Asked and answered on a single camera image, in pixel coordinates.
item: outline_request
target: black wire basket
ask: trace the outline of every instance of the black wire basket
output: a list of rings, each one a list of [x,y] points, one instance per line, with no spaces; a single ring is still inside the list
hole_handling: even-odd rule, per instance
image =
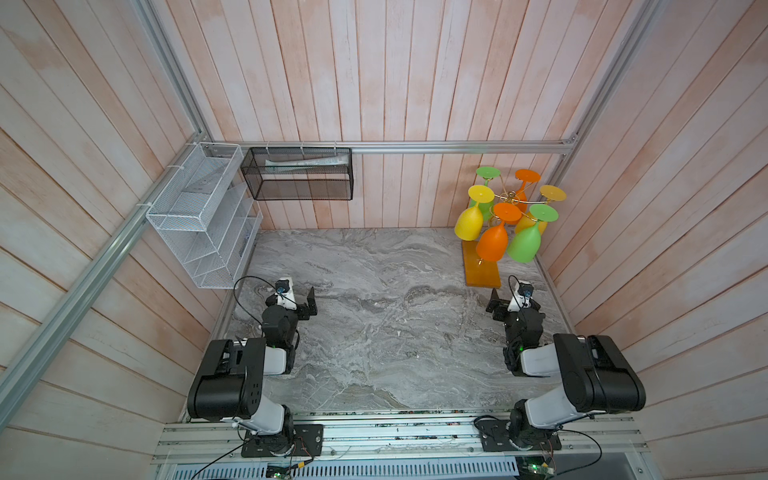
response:
[[[252,147],[240,169],[254,200],[352,200],[349,148]]]

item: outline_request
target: aluminum frame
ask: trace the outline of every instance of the aluminum frame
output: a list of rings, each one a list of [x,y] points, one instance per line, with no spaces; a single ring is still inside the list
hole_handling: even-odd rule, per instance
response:
[[[199,140],[203,135],[194,135],[190,142]],[[184,161],[192,148],[193,145],[188,144],[177,155],[174,165]],[[110,242],[101,248],[69,291],[56,303],[42,325],[35,330],[3,373],[0,378],[0,432],[21,408],[83,316],[141,238],[144,229],[149,225],[147,211],[152,201],[173,177],[173,170],[175,169],[167,168],[157,179],[150,192],[134,207]]]
[[[561,154],[571,152],[569,141],[254,141],[242,148],[349,148],[353,154]]]
[[[455,458],[540,455],[540,451],[483,452],[472,420],[480,415],[508,418],[509,411],[462,410],[434,412],[379,411],[355,414],[304,414],[294,422],[323,424],[323,456],[316,460],[376,460],[385,458]],[[601,415],[568,424],[569,429],[595,438],[603,452],[648,453],[645,439],[631,414]],[[597,453],[587,437],[560,432],[563,449],[558,455]],[[161,465],[158,478],[166,478],[175,465],[208,463],[239,445],[237,431],[228,423],[195,420],[168,424],[163,430],[151,464]],[[238,452],[218,463],[251,462]],[[641,466],[641,459],[635,462]]]

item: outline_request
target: white mesh shelf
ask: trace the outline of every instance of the white mesh shelf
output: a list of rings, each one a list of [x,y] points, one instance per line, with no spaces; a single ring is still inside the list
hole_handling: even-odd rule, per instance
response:
[[[243,163],[235,144],[198,144],[147,212],[158,230],[205,231]]]
[[[261,210],[258,216],[245,219],[239,233],[233,236],[233,248],[229,252],[226,264],[204,275],[194,277],[193,280],[198,287],[227,289],[234,287],[235,280],[243,275],[247,254],[253,247],[262,219]]]
[[[150,208],[147,218],[200,288],[231,289],[261,225],[245,182],[230,182],[242,162],[240,147],[201,144]]]

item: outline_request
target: gray marble surface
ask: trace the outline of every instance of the gray marble surface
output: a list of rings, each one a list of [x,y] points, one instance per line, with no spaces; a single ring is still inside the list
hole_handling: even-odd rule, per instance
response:
[[[534,284],[545,343],[567,331],[535,263],[498,265],[502,298],[510,273]],[[485,312],[491,290],[464,284],[450,228],[267,230],[248,274],[292,276],[300,303],[315,287],[319,314],[299,324],[293,372],[265,381],[264,394],[293,411],[511,408],[559,382],[506,369],[504,326]],[[243,282],[240,302],[260,318],[271,289]],[[237,307],[228,336],[258,329]]]

